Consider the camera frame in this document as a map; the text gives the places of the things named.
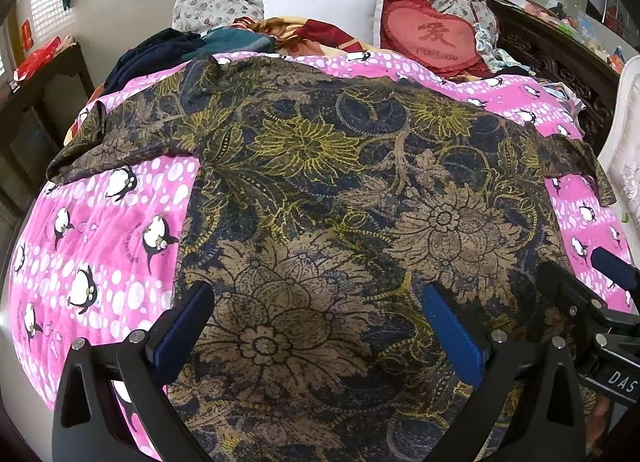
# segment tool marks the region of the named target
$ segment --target red heart pillow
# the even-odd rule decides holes
[[[474,28],[464,19],[441,14],[427,0],[388,2],[382,26],[390,46],[447,76],[478,63]]]

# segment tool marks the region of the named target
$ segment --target floral shirt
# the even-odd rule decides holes
[[[220,461],[423,458],[470,388],[422,287],[512,336],[557,334],[532,284],[541,261],[570,268],[544,177],[590,175],[614,201],[581,141],[408,79],[265,57],[198,58],[108,116],[97,103],[48,176],[160,155],[200,162],[173,291],[205,280],[217,303],[169,396]]]

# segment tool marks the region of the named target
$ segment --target blue gripper pad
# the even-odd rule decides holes
[[[603,247],[593,249],[590,259],[594,269],[603,273],[620,288],[631,293],[635,291],[638,283],[636,269],[625,260]]]
[[[482,334],[478,335],[478,326],[469,330],[469,323],[463,324],[460,305],[448,295],[442,286],[430,283],[422,289],[422,312],[460,380],[478,388],[491,347]]]
[[[202,283],[153,351],[154,380],[159,386],[178,378],[207,324],[215,303],[210,285]]]

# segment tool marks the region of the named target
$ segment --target pink blanket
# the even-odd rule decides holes
[[[225,63],[253,55],[236,52],[216,57]],[[285,57],[274,54],[274,58]],[[410,77],[517,124],[532,122],[542,135],[563,133],[580,138],[566,108],[530,77],[454,84],[387,52],[285,59],[334,76]],[[183,66],[134,79],[121,92],[100,100],[111,111]],[[84,117],[86,110],[78,121]],[[177,238],[197,170],[194,158],[161,157],[53,190],[48,184],[38,197],[14,250],[10,310],[18,359],[50,408],[73,339],[86,337],[94,345],[121,341],[131,330],[149,329],[172,304]],[[599,206],[589,183],[579,176],[568,175],[555,183],[548,180],[546,187],[576,276],[610,307],[628,311],[626,292],[589,262],[593,248],[602,245],[630,263],[613,212]],[[136,222],[133,233],[122,232],[130,229],[130,224],[120,225],[125,219]],[[126,406],[126,392],[118,388]],[[156,456],[136,415],[130,424],[140,449]]]

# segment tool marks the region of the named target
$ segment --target carved wooden headboard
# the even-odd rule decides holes
[[[600,153],[613,121],[620,76],[588,48],[539,19],[496,0],[487,4],[498,18],[498,47],[531,66],[538,77],[564,82],[582,99],[586,109],[578,119],[584,140]]]

